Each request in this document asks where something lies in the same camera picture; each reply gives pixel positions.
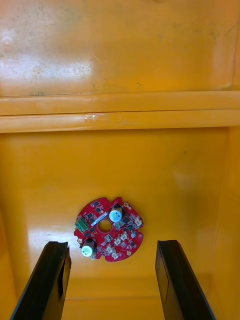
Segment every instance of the yellow panel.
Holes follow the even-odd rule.
[[[238,23],[238,34],[237,34],[235,59],[234,59],[233,89],[240,90],[240,24],[239,23]]]
[[[0,95],[219,90],[239,0],[1,0]]]
[[[68,241],[68,298],[159,298],[158,239],[180,241],[207,294],[226,142],[224,128],[2,135],[0,196],[17,296],[44,245]],[[73,235],[80,209],[102,196],[122,196],[144,221],[141,247],[120,263],[84,258]]]
[[[16,303],[11,259],[0,211],[0,319],[9,319]]]
[[[240,91],[62,94],[0,98],[0,115],[239,110]]]
[[[217,219],[213,265],[217,319],[240,319],[240,128],[229,133],[227,170]]]
[[[62,320],[159,319],[164,320],[159,298],[66,299]]]

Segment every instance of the circuit board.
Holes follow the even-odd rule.
[[[117,222],[113,222],[110,216],[113,208],[119,208],[122,213]],[[99,228],[99,222],[103,219],[111,223],[108,232]],[[108,262],[117,262],[129,258],[138,250],[144,237],[139,232],[142,226],[143,220],[128,202],[123,202],[121,197],[113,201],[103,197],[92,201],[81,210],[75,222],[74,235],[78,238],[80,248],[83,248],[86,242],[94,244],[90,256],[92,260],[104,256]]]

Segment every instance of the white capacitor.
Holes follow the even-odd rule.
[[[91,257],[94,252],[94,243],[92,241],[85,241],[81,247],[81,254],[84,257]]]
[[[112,222],[118,222],[122,219],[122,208],[112,208],[109,213]]]

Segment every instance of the black bar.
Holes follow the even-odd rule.
[[[155,270],[165,320],[216,320],[178,241],[157,242]]]
[[[68,243],[46,244],[10,320],[61,319],[70,269]]]

